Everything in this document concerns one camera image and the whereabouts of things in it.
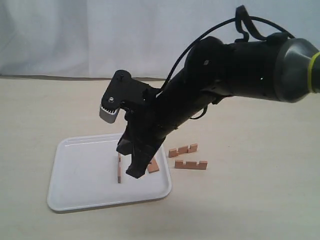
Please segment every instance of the white curtain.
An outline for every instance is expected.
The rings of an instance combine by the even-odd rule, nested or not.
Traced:
[[[320,48],[320,0],[0,0],[0,74],[165,78],[191,41],[242,4]],[[212,35],[240,36],[234,24]]]

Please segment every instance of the plastic tray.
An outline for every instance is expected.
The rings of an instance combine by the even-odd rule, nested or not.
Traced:
[[[156,200],[172,188],[163,145],[155,155],[160,171],[135,179],[125,173],[131,155],[121,155],[118,183],[116,147],[122,133],[73,137],[57,147],[47,204],[54,211],[72,211]]]

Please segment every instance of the robotic arm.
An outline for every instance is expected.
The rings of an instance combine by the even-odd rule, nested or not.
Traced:
[[[281,32],[264,37],[252,20]],[[232,22],[243,38],[230,44],[212,36],[203,39]],[[242,23],[259,41],[248,42],[249,34],[242,29]],[[208,104],[215,105],[232,96],[294,103],[309,93],[320,92],[318,49],[273,22],[249,16],[244,6],[236,9],[235,18],[196,39],[184,54],[187,52],[183,69],[171,78],[181,55],[160,89],[118,70],[102,97],[100,117],[106,122],[114,123],[119,110],[126,111],[127,126],[116,150],[131,154],[126,173],[134,178],[145,174],[166,136],[188,119],[202,117]],[[199,117],[192,118],[201,110]]]

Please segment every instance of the beige table surface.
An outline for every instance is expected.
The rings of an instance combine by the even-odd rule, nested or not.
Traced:
[[[320,96],[296,104],[230,98],[167,137],[199,143],[163,200],[57,214],[46,203],[58,143],[119,133],[99,118],[108,81],[0,79],[1,240],[318,240]],[[160,82],[153,82],[158,87]]]

